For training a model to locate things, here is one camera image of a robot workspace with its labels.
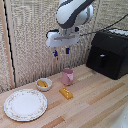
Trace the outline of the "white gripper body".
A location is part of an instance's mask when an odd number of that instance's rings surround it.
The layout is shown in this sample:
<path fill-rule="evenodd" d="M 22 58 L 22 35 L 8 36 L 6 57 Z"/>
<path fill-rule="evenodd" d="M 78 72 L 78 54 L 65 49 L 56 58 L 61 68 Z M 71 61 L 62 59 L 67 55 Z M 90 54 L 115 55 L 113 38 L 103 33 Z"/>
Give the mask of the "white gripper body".
<path fill-rule="evenodd" d="M 80 28 L 71 27 L 69 29 L 54 29 L 46 34 L 46 45 L 50 48 L 69 46 L 79 41 Z"/>

